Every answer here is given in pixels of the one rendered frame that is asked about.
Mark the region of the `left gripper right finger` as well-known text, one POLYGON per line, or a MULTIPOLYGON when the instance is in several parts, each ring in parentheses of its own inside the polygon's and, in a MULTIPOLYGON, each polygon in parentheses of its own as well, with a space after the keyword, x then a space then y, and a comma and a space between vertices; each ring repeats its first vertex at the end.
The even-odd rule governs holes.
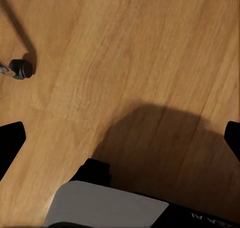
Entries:
POLYGON ((229 121, 225 129, 224 139, 240 161, 240 123, 229 121))

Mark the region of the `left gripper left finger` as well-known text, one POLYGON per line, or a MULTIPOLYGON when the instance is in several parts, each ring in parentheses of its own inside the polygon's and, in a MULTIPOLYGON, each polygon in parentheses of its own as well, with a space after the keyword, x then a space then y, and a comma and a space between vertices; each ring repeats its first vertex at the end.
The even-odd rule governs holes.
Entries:
POLYGON ((21 121, 0 126, 0 181, 25 140, 26 134, 21 121))

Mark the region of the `swivel chair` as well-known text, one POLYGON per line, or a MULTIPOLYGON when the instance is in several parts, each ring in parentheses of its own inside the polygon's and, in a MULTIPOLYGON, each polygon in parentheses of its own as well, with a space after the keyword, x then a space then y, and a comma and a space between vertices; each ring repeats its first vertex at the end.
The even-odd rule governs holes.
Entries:
POLYGON ((0 73, 12 76, 14 79, 24 80, 33 74, 32 65, 25 59, 13 59, 9 66, 0 60, 0 73))

